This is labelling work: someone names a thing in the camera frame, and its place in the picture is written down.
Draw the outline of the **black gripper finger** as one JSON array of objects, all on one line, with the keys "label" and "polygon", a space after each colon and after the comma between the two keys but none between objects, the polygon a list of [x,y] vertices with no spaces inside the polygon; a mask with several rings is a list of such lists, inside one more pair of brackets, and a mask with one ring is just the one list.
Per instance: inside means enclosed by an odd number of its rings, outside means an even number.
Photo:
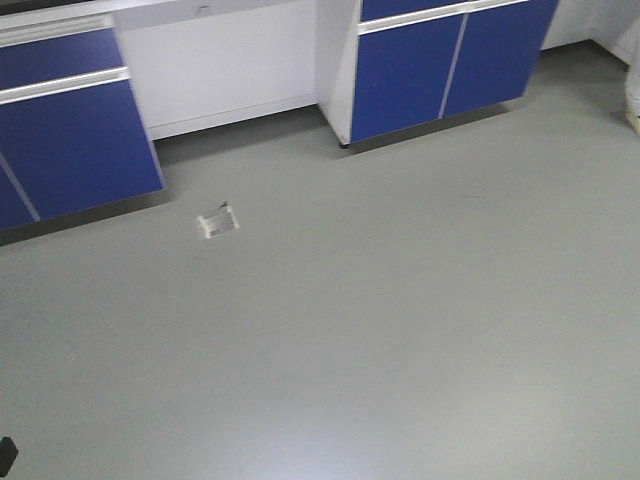
[{"label": "black gripper finger", "polygon": [[0,475],[7,475],[19,455],[19,449],[11,437],[0,441]]}]

